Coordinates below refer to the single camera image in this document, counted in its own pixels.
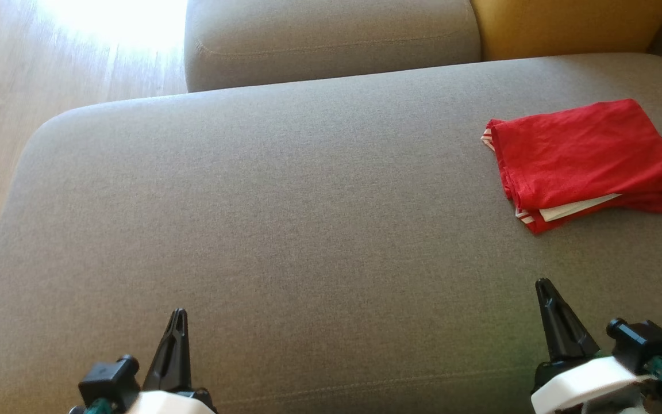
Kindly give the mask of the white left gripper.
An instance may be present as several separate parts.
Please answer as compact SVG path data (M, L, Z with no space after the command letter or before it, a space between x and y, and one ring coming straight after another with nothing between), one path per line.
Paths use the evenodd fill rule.
M171 314L145 375L143 391L149 392L141 392L126 413L214 414L215 411L199 399L176 394L191 390L187 311L178 308L174 309Z

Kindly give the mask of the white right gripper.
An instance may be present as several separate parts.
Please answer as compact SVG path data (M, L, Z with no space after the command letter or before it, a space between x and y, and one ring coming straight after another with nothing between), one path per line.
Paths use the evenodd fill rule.
M535 283L549 361L536 368L536 413L646 413L651 374L635 374L600 348L554 283Z

